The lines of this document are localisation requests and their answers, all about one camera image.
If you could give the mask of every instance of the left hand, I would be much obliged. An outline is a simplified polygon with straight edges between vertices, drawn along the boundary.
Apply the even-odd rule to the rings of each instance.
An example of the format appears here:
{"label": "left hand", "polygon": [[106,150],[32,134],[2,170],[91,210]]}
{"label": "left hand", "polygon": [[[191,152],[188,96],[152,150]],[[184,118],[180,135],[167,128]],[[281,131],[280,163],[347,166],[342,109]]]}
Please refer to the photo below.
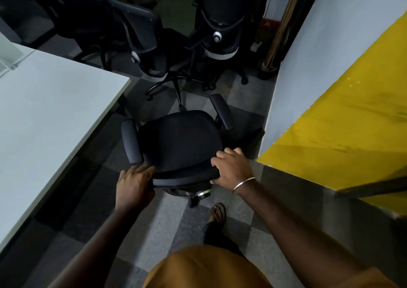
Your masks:
{"label": "left hand", "polygon": [[133,166],[128,171],[121,171],[116,186],[116,211],[141,212],[150,204],[155,191],[148,188],[155,167]]}

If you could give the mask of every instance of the white desk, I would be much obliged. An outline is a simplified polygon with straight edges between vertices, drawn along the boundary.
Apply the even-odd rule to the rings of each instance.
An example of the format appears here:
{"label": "white desk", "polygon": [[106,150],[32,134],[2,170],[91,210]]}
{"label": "white desk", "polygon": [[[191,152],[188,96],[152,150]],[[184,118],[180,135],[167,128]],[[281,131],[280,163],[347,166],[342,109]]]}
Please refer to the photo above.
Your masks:
{"label": "white desk", "polygon": [[0,251],[129,84],[41,51],[0,78]]}

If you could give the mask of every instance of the foot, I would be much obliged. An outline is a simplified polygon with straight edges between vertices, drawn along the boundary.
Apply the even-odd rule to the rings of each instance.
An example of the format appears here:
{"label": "foot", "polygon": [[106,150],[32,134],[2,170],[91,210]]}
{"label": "foot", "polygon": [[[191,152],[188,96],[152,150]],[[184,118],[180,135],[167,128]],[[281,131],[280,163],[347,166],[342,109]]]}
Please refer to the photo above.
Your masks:
{"label": "foot", "polygon": [[222,203],[216,203],[210,209],[210,217],[208,222],[217,221],[223,227],[226,221],[226,208]]}

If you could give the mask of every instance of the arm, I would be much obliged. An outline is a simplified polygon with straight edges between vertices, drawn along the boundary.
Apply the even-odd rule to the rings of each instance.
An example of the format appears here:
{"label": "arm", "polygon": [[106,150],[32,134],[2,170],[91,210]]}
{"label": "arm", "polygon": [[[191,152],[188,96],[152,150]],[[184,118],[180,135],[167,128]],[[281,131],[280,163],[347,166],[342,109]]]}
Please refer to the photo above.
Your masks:
{"label": "arm", "polygon": [[[253,176],[241,149],[226,148],[216,156],[212,165],[219,169],[220,178],[213,183],[233,190]],[[305,287],[340,284],[366,269],[343,246],[294,214],[257,181],[242,184],[236,193],[264,220]]]}
{"label": "arm", "polygon": [[154,167],[146,165],[121,171],[114,212],[49,287],[104,286],[126,234],[155,196],[154,190],[147,187],[154,171]]}

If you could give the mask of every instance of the silver bangle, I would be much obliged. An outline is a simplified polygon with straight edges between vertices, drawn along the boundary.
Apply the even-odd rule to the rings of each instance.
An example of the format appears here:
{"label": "silver bangle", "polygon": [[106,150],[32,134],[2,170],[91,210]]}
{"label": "silver bangle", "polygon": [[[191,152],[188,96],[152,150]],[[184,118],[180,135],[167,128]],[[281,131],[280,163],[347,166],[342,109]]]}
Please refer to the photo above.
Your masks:
{"label": "silver bangle", "polygon": [[243,185],[244,183],[246,183],[247,181],[250,181],[250,180],[255,180],[256,178],[253,176],[253,177],[249,177],[247,180],[244,180],[243,182],[240,182],[239,184],[237,184],[236,186],[235,186],[235,188],[233,188],[233,192],[240,186],[240,185]]}

